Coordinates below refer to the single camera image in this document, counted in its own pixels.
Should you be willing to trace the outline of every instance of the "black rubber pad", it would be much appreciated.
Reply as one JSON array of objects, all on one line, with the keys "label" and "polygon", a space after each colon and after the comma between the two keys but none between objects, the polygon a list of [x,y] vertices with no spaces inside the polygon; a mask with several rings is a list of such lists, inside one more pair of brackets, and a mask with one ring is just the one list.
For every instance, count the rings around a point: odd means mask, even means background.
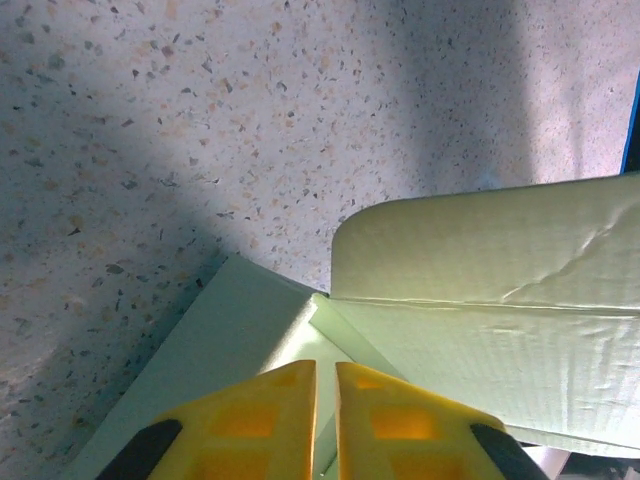
[{"label": "black rubber pad", "polygon": [[511,435],[481,423],[471,431],[505,480],[549,480]]},{"label": "black rubber pad", "polygon": [[181,430],[178,420],[164,420],[140,430],[96,480],[146,480]]}]

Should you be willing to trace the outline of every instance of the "terrazzo floor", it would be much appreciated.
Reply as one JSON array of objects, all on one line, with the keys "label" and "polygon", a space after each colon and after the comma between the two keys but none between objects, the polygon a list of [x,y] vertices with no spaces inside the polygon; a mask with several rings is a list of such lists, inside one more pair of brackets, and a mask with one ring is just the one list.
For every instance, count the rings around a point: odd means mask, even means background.
[{"label": "terrazzo floor", "polygon": [[0,478],[52,479],[240,252],[616,174],[640,4],[0,0]]}]

